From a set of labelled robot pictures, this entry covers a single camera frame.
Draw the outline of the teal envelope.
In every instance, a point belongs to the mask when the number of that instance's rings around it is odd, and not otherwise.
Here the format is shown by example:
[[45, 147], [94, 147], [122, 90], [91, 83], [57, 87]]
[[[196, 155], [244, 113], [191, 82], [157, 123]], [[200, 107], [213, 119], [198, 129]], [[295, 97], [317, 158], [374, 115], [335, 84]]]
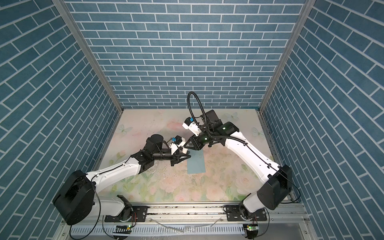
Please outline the teal envelope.
[[204, 152], [202, 150], [195, 151], [189, 150], [191, 156], [187, 160], [187, 172], [189, 175], [192, 174], [203, 174], [206, 172]]

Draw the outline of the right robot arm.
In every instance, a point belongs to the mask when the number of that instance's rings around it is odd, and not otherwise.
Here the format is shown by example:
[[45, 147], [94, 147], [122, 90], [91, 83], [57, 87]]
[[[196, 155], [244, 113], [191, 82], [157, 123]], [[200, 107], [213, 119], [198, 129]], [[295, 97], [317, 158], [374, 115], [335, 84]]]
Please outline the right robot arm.
[[202, 124], [194, 117], [188, 117], [183, 128], [193, 133], [187, 140], [187, 147], [201, 150], [204, 146], [220, 143], [235, 153], [258, 177], [262, 186], [246, 196], [239, 203], [240, 215], [252, 219], [260, 209], [274, 210], [292, 190], [292, 169], [280, 166], [254, 147], [237, 126], [231, 122], [222, 123], [215, 111], [201, 115]]

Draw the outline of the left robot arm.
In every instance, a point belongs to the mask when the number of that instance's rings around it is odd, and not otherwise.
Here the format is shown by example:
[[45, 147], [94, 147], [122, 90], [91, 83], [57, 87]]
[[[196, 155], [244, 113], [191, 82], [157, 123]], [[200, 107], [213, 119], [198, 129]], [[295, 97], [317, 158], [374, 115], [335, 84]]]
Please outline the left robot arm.
[[143, 149], [128, 159], [110, 167], [84, 173], [77, 170], [70, 174], [53, 198], [53, 205], [67, 225], [75, 225], [90, 216], [111, 216], [120, 222], [133, 218], [132, 204], [123, 195], [102, 199], [99, 192], [117, 182], [144, 173], [155, 161], [170, 161], [174, 166], [191, 156], [184, 146], [185, 138], [176, 136], [170, 143], [155, 134], [147, 138]]

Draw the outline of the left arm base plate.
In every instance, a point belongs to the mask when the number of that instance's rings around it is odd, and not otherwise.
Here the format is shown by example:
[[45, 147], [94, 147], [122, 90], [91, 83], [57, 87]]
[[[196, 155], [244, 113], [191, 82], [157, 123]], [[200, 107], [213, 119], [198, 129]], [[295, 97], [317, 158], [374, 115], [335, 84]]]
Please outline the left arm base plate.
[[105, 216], [106, 223], [141, 223], [145, 222], [148, 206], [132, 206], [131, 208], [124, 208], [123, 211], [116, 217]]

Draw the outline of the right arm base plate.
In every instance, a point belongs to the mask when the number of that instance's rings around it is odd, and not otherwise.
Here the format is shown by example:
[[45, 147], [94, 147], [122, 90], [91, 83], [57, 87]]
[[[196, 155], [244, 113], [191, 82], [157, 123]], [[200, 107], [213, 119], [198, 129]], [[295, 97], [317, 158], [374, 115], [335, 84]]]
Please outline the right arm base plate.
[[224, 205], [223, 210], [226, 214], [227, 221], [267, 221], [267, 215], [264, 209], [259, 209], [254, 213], [250, 213], [242, 205]]

